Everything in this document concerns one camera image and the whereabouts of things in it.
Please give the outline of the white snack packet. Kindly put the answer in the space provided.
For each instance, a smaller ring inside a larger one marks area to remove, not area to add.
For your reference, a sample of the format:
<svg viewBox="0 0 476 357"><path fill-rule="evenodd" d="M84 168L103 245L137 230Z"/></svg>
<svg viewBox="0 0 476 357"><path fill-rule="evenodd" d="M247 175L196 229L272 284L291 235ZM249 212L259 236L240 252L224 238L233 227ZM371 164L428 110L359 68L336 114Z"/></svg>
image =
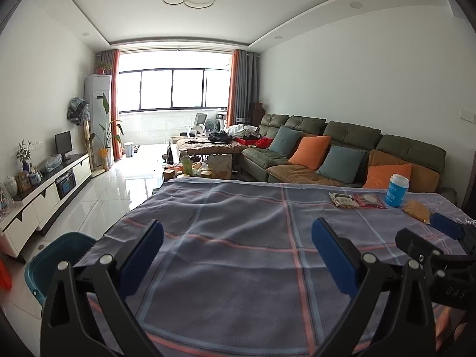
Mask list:
<svg viewBox="0 0 476 357"><path fill-rule="evenodd" d="M359 207L358 202L352 195L330 192L329 198L337 208L356 209Z"/></svg>

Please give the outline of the white small trash can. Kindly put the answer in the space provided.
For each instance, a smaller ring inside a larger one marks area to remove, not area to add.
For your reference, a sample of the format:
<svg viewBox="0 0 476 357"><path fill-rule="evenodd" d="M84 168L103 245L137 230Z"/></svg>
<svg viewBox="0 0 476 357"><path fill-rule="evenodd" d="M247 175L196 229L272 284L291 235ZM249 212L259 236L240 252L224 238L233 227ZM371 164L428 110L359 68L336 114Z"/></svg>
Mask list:
<svg viewBox="0 0 476 357"><path fill-rule="evenodd" d="M126 142L123 144L123 152L127 158L133 157L134 154L134 143Z"/></svg>

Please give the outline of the tall green potted plant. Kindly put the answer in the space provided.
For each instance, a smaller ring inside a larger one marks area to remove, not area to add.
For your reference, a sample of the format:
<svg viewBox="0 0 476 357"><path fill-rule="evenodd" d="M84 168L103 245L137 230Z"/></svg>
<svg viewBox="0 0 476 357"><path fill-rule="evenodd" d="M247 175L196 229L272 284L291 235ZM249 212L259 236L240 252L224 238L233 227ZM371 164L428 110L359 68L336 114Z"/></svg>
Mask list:
<svg viewBox="0 0 476 357"><path fill-rule="evenodd" d="M91 104L90 142L98 155L102 168L107 172L111 167L112 138L110 100L105 93L97 95Z"/></svg>

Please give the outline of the red snack packet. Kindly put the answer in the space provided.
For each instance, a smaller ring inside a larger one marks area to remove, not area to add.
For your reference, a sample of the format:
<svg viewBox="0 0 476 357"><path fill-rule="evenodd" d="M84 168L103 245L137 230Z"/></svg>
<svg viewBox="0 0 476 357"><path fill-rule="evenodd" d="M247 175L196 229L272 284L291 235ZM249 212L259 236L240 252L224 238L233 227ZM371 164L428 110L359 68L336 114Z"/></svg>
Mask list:
<svg viewBox="0 0 476 357"><path fill-rule="evenodd" d="M355 193L354 201L360 208L385 209L386 206L380 197L373 193Z"/></svg>

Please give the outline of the orange grey curtain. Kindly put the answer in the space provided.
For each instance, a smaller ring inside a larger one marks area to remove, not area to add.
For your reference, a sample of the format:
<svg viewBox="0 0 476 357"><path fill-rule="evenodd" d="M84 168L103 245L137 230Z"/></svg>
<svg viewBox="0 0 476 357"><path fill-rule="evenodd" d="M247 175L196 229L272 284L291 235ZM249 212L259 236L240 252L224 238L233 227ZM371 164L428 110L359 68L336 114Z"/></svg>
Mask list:
<svg viewBox="0 0 476 357"><path fill-rule="evenodd" d="M95 69L97 73L103 73L111 77L110 90L110 115L111 115L111 138L112 153L114 161L117 162L122 158L123 146L122 135L123 129L119 121L119 110L117 105L117 85L119 80L119 49L103 51L96 55Z"/></svg>
<svg viewBox="0 0 476 357"><path fill-rule="evenodd" d="M249 118L253 103L259 101L260 57L255 52L235 50L231 58L228 126L238 118Z"/></svg>

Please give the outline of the black small monitor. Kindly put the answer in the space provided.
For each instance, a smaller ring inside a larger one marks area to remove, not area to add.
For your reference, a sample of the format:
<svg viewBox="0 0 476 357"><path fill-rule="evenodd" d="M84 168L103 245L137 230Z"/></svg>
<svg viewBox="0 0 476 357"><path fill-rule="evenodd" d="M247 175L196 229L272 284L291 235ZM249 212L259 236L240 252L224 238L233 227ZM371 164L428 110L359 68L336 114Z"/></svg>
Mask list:
<svg viewBox="0 0 476 357"><path fill-rule="evenodd" d="M69 153L73 150L70 131L65 131L60 134L56 134L54 139L57 154L60 154L63 160L67 160L67 155L69 155Z"/></svg>

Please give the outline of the orange plastic bag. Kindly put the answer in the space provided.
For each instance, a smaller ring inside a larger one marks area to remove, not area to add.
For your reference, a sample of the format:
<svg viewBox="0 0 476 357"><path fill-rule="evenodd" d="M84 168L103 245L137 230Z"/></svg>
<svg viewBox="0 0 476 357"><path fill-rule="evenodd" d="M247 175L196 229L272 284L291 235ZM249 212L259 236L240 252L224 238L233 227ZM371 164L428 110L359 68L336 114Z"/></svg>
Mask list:
<svg viewBox="0 0 476 357"><path fill-rule="evenodd" d="M12 288L10 272L2 259L0 259L0 288L4 290L11 290Z"/></svg>

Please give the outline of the olive green sectional sofa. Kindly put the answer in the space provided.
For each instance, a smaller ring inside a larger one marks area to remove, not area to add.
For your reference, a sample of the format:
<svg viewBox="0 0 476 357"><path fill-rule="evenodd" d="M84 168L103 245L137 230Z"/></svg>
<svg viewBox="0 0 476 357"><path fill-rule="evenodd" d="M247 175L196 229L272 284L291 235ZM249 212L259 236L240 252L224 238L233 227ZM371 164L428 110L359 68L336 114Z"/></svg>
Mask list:
<svg viewBox="0 0 476 357"><path fill-rule="evenodd" d="M432 144L295 115L265 115L257 133L268 143L248 143L237 159L257 181L377 189L397 173L409 179L412 192L457 201L455 190L441 184L446 152Z"/></svg>

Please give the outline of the white standing air conditioner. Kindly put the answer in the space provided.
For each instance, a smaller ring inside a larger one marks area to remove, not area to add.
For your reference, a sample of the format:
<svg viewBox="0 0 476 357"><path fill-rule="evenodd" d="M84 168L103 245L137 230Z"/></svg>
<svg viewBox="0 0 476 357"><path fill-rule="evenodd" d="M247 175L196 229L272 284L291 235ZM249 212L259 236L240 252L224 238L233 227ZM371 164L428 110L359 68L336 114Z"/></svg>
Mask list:
<svg viewBox="0 0 476 357"><path fill-rule="evenodd" d="M111 103L111 76L92 74L85 79L85 101L90 105L90 133L95 134L91 140L94 168L102 166L103 159L99 150L105 147L105 137L111 116L105 111L103 98L108 106Z"/></svg>

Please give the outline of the grey blue cushion far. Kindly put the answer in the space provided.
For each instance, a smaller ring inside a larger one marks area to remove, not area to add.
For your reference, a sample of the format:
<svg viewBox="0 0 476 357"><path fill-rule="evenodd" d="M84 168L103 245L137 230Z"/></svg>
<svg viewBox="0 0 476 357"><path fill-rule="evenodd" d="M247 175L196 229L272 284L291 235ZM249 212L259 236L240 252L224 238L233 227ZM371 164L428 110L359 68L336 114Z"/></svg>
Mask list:
<svg viewBox="0 0 476 357"><path fill-rule="evenodd" d="M296 131L287 126L280 126L269 149L281 156L288 157L301 136L301 131Z"/></svg>

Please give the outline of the brown paper packet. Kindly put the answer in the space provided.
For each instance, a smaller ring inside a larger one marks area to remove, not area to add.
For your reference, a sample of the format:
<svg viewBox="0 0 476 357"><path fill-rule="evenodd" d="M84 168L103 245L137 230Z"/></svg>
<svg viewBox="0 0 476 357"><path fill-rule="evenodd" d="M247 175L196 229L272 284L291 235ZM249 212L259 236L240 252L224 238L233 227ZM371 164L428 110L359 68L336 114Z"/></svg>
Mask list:
<svg viewBox="0 0 476 357"><path fill-rule="evenodd" d="M424 223L428 224L430 222L431 213L429 209L416 200L408 201L402 208L403 212L410 217Z"/></svg>

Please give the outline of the cluttered coffee table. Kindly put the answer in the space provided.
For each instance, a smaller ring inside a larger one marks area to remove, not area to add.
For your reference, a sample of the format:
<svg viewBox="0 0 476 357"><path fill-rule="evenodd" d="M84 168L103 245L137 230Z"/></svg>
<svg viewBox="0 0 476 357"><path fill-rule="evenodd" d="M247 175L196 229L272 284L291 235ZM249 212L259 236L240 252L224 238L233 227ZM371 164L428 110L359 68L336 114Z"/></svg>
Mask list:
<svg viewBox="0 0 476 357"><path fill-rule="evenodd" d="M183 172L183 157L187 156L192 162L194 176L202 176L220 180L231 180L234 164L246 146L232 140L229 143L209 141L207 138L184 138L170 146L172 160L163 156L164 168L172 169L176 174Z"/></svg>

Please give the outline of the orange grey left curtain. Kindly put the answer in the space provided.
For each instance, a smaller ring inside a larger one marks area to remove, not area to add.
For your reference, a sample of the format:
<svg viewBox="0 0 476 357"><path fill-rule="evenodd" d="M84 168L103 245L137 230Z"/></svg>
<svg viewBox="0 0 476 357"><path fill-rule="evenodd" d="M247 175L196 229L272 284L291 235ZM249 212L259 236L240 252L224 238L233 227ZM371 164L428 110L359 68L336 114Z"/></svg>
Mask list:
<svg viewBox="0 0 476 357"><path fill-rule="evenodd" d="M111 77L110 90L110 115L111 115L111 138L112 153L114 161L117 162L122 158L123 146L122 135L123 129L119 121L119 110L117 105L117 85L119 80L119 49L103 51L96 55L95 69L97 73L103 73Z"/></svg>

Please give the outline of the grey blue cushion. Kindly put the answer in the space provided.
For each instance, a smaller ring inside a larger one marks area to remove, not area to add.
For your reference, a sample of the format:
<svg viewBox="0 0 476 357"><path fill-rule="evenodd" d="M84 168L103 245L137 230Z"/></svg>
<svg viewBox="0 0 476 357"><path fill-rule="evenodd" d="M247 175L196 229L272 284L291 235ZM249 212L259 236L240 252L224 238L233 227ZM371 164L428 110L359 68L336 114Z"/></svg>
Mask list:
<svg viewBox="0 0 476 357"><path fill-rule="evenodd" d="M301 136L301 131L296 131L287 126L280 126L269 149L281 156L288 157Z"/></svg>
<svg viewBox="0 0 476 357"><path fill-rule="evenodd" d="M328 179L351 184L365 157L365 151L332 145L316 173Z"/></svg>

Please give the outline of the grey blue cushion near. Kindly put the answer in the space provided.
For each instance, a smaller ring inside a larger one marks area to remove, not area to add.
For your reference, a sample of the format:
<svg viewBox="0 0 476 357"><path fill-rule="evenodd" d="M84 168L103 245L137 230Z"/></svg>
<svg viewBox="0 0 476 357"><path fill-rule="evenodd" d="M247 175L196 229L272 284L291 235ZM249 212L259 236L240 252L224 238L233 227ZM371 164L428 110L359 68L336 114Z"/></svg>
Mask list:
<svg viewBox="0 0 476 357"><path fill-rule="evenodd" d="M351 184L365 157L365 151L332 145L316 173L328 179Z"/></svg>

